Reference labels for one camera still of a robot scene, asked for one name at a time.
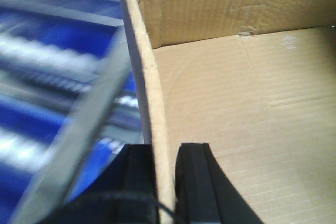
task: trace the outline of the gray metal bar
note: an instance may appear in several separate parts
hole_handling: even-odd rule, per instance
[[[124,28],[115,36],[119,42],[101,77],[83,97],[79,110],[70,115],[74,122],[56,136],[49,149],[54,153],[51,162],[33,178],[11,223],[36,223],[65,202],[130,70]]]
[[[122,19],[32,1],[0,0],[0,8],[17,10],[35,15],[57,17],[60,19],[103,27],[118,27],[123,25]]]

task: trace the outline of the black cable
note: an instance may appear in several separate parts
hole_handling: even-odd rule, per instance
[[[175,223],[186,224],[186,222],[180,216],[176,215],[172,210],[170,210],[167,206],[159,202],[156,198],[149,196],[147,194],[144,194],[144,193],[139,193],[135,191],[120,191],[120,190],[101,191],[97,193],[90,193],[90,194],[82,195],[78,197],[77,199],[73,200],[72,202],[55,209],[46,218],[44,218],[43,220],[41,220],[40,222],[36,224],[56,223],[56,221],[64,213],[70,212],[71,210],[74,210],[74,209],[78,209],[82,205],[90,203],[90,202],[100,201],[100,200],[109,202],[109,201],[115,201],[115,200],[121,200],[121,199],[142,201],[142,202],[147,202],[149,204],[155,205],[156,207],[164,210],[172,219],[175,220]]]

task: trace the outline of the cardboard box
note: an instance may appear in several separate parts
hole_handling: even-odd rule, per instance
[[[336,0],[121,2],[160,201],[205,142],[265,223],[336,223]]]

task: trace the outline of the blue roller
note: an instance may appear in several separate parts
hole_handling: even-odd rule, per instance
[[[67,122],[64,115],[4,95],[0,95],[0,115],[0,125],[47,144]]]

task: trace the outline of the cardboard box floor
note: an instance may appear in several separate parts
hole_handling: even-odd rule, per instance
[[[336,223],[336,31],[228,36],[154,49],[171,163],[208,142],[267,224]]]

